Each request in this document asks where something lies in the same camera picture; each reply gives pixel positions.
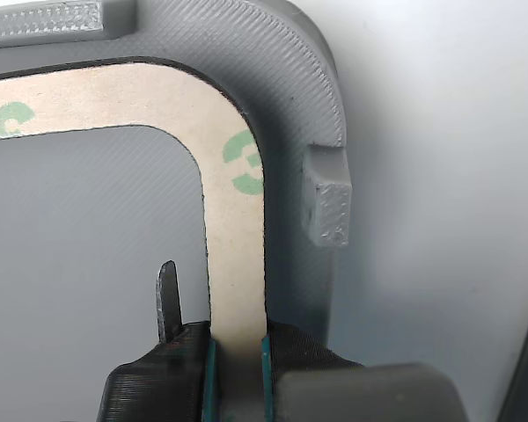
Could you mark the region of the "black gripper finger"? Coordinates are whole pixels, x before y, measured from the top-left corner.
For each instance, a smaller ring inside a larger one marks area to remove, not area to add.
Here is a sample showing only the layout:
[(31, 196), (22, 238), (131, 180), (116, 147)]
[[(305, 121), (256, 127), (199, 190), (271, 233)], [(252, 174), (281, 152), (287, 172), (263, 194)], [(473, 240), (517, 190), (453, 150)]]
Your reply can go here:
[(216, 342), (210, 324), (183, 324), (176, 266), (156, 282), (159, 342), (107, 377), (98, 421), (218, 421)]
[(465, 408), (433, 367), (366, 367), (345, 360), (289, 324), (268, 323), (262, 343), (268, 421), (454, 422)]

